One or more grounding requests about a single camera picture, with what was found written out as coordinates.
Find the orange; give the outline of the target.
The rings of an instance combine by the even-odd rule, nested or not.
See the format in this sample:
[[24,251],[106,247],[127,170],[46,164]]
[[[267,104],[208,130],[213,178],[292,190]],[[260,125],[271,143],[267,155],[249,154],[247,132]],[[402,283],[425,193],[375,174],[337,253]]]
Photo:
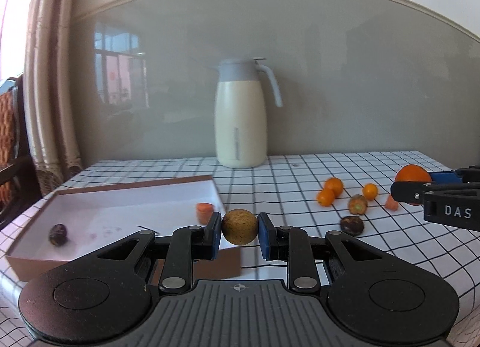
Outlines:
[[[402,182],[418,182],[418,183],[431,183],[431,177],[429,173],[418,165],[407,165],[400,169],[396,174],[395,183]],[[418,191],[409,190],[394,190],[391,188],[391,195],[393,198],[400,202],[407,202],[410,205],[419,205],[420,193]]]

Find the orange carrot chunk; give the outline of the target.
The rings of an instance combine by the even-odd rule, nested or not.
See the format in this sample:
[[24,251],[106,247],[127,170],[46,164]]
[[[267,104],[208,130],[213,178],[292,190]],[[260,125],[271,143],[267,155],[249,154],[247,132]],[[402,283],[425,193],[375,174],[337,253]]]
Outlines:
[[399,209],[400,204],[393,198],[392,195],[389,195],[386,199],[384,207],[390,211],[396,211],[397,209]]

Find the orange carrot piece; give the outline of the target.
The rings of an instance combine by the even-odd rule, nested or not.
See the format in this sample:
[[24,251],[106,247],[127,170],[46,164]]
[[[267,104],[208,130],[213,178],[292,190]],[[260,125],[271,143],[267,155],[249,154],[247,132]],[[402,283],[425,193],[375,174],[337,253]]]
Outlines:
[[195,211],[199,224],[206,226],[209,223],[215,208],[213,204],[201,202],[195,206]]

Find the small orange kumquat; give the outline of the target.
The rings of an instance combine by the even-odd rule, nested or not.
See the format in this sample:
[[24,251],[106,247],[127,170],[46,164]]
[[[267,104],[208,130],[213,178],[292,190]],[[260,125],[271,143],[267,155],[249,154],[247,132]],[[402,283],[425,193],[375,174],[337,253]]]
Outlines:
[[331,206],[336,199],[335,192],[330,188],[324,188],[318,192],[316,196],[317,203],[322,207]]
[[362,194],[367,200],[374,200],[378,194],[378,188],[375,184],[365,184],[362,188]]

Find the yellow-brown round fruit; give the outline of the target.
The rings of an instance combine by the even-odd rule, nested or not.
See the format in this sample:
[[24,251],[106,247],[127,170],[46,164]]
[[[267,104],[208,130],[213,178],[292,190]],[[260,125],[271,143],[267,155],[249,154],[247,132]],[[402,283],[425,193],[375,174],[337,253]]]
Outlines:
[[232,209],[224,215],[221,224],[224,238],[232,245],[248,245],[258,234],[258,220],[245,209]]

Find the small orange kumquat front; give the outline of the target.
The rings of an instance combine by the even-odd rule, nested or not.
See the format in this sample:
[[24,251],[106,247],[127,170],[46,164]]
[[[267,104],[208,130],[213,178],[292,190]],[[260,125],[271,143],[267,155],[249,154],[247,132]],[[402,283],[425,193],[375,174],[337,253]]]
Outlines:
[[317,203],[322,207],[331,206],[336,199],[335,192],[330,188],[324,188],[318,192],[316,196]]

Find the dark brown water chestnut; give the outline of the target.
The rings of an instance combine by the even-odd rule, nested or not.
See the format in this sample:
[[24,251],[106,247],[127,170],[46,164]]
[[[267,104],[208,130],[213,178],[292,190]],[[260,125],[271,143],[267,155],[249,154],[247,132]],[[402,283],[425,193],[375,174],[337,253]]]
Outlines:
[[341,218],[340,228],[350,236],[359,236],[363,233],[365,225],[358,215],[352,215]]

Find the large orange mandarin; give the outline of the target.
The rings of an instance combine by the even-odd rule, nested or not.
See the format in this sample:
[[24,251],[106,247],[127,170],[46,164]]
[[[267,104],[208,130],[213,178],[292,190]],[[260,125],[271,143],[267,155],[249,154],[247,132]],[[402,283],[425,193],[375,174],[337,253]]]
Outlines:
[[328,178],[325,182],[324,188],[331,190],[335,197],[339,198],[344,189],[343,181],[340,178]]

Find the checkered white tablecloth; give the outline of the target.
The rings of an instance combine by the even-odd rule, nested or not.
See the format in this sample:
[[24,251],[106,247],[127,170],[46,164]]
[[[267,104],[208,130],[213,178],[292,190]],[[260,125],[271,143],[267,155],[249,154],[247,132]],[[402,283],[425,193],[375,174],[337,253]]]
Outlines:
[[[276,225],[323,236],[339,227],[349,199],[365,184],[378,194],[367,209],[364,242],[401,257],[443,278],[460,298],[458,321],[449,340],[455,346],[479,344],[479,235],[473,231],[427,223],[417,206],[384,207],[398,170],[414,164],[428,171],[443,165],[416,151],[326,153],[269,157],[263,165],[230,170],[211,157],[99,161],[66,181],[65,188],[129,184],[162,178],[210,175],[227,209],[265,212]],[[343,193],[329,207],[317,203],[328,178],[343,181]]]

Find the brown cardboard box white inside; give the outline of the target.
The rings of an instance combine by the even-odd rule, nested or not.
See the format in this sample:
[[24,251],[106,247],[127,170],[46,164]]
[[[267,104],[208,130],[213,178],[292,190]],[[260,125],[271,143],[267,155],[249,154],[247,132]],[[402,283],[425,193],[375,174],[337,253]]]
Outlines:
[[[180,227],[196,225],[195,206],[201,202],[225,212],[209,175],[61,190],[26,224],[6,259],[18,279],[28,282],[137,231],[170,236]],[[48,235],[59,223],[68,229],[68,241],[54,246]]]

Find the dark chestnut in box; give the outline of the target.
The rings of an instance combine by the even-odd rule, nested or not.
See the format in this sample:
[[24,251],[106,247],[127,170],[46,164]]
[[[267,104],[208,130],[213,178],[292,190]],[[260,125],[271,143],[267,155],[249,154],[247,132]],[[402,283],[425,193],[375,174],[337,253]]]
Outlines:
[[54,246],[63,246],[68,242],[68,232],[64,224],[56,224],[49,230],[49,242]]

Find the cream thermos jug grey lid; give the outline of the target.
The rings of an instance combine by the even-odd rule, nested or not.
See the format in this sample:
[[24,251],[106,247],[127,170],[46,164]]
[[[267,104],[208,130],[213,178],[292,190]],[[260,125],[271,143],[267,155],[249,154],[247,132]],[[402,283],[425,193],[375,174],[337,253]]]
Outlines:
[[222,166],[244,169],[267,158],[268,126],[260,74],[266,74],[277,107],[283,106],[272,69],[262,57],[219,63],[214,107],[216,157]]

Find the dark wooden chair orange cushion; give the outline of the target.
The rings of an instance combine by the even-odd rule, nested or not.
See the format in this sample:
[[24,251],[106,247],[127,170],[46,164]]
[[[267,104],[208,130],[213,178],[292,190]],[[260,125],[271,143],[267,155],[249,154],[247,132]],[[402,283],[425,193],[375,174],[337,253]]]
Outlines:
[[23,78],[8,78],[1,94],[1,227],[41,199],[25,122]]

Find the beige curtain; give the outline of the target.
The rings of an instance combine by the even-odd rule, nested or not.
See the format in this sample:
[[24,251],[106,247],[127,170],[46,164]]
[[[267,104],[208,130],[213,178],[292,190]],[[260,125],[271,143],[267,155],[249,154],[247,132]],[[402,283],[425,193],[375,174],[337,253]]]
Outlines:
[[23,75],[30,155],[47,195],[82,169],[72,116],[69,38],[73,0],[32,0]]

